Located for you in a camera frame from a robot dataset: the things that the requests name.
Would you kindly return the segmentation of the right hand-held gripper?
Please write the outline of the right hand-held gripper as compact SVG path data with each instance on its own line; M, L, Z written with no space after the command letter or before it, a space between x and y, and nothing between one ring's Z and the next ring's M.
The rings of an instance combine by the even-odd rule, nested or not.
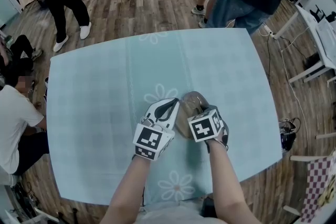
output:
M208 141L213 140L228 150L229 128L222 119L217 106L200 105L193 108L193 116L188 118L188 124L195 142L205 142L210 151Z

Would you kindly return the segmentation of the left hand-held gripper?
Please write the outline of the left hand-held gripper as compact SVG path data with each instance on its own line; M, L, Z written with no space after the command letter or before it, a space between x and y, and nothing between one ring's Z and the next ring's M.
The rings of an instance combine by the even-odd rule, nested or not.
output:
M135 130L135 155L151 161L158 160L175 137L173 127L179 108L180 102L177 98L163 99L149 106Z

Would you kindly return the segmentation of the beige glasses case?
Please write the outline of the beige glasses case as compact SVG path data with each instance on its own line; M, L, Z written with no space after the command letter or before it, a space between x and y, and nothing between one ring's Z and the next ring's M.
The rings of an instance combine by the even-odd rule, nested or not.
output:
M188 119L202 114L208 107L207 100L197 91L186 93L179 100L179 111L175 121L175 128L186 139L193 140L193 134L188 124Z

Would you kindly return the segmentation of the person's right forearm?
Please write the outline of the person's right forearm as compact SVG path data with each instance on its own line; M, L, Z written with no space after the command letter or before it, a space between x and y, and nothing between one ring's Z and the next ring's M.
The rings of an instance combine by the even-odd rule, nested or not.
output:
M227 224L260 224L246 204L226 148L214 140L209 140L207 143L217 217Z

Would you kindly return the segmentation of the person's left forearm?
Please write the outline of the person's left forearm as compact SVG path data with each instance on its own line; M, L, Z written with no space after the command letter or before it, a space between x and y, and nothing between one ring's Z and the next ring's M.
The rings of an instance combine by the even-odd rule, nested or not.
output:
M150 165L151 161L146 158L136 155L132 159L99 224L134 224L136 222Z

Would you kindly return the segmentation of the light blue floral tablecloth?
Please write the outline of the light blue floral tablecloth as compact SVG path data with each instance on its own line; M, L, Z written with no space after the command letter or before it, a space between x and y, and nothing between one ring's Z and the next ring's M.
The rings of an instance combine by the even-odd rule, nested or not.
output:
M267 76L245 29L130 36L51 58L47 133L62 198L107 205L135 153L136 125L162 99L197 91L228 125L239 181L282 157Z

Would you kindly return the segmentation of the black basin of gear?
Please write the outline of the black basin of gear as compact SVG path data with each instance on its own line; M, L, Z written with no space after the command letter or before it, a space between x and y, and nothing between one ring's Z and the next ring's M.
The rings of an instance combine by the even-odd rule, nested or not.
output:
M283 154L292 149L300 127L301 120L299 118L284 119L279 121L281 149Z

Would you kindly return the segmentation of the person's light shirt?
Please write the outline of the person's light shirt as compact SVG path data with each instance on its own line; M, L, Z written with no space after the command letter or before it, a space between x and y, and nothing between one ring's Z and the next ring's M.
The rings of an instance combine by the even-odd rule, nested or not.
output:
M213 224L201 216L202 201L159 202L140 209L134 224Z

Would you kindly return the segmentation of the white power strip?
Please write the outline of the white power strip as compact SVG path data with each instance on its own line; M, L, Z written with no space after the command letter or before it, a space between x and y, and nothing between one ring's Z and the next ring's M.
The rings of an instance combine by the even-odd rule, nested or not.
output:
M261 26L263 28L263 32L261 32L260 29L258 30L258 33L261 36L274 38L274 32L265 23L263 23Z

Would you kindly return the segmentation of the table with checked cloth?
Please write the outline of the table with checked cloth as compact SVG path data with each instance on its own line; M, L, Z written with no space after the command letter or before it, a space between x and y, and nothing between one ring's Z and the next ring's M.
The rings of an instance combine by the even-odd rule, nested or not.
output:
M313 219L323 207L318 206L318 199L328 186L332 176L336 176L336 147L328 156L290 156L294 162L307 163L307 188L301 211L289 206L283 210L297 217L303 223L312 224Z

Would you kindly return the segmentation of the beige bags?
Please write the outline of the beige bags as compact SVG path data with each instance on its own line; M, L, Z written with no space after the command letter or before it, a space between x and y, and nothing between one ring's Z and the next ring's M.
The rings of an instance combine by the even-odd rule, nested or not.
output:
M336 193L336 176L332 176L328 186L325 188L323 193L318 199L318 206L323 207L326 204L329 204Z

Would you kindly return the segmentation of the long white table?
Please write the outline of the long white table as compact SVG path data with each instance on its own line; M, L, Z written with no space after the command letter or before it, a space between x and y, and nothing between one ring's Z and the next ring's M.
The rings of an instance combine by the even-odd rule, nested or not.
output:
M274 35L274 40L278 40L281 35L293 24L293 22L295 21L295 19L297 17L301 17L304 22L306 23L307 27L304 30L304 32L302 32L301 34L299 34L291 43L289 46L291 46L295 40L302 34L305 33L305 31L309 31L311 33L311 36L314 40L314 44L317 48L317 52L318 55L320 57L320 60L314 64L312 67L310 67L309 69L301 72L300 74L296 75L295 77L292 77L290 79L288 79L289 83L294 83L296 81L298 81L299 79L303 78L303 82L309 82L314 78L317 78L318 76L324 74L325 72L329 71L329 70L334 70L336 71L336 65L328 58L321 39L318 35L317 32L317 25L318 22L316 21L316 19L309 14L306 10L304 10L303 8L299 7L298 5L295 6L297 11L292 15L292 17L282 26L282 28Z

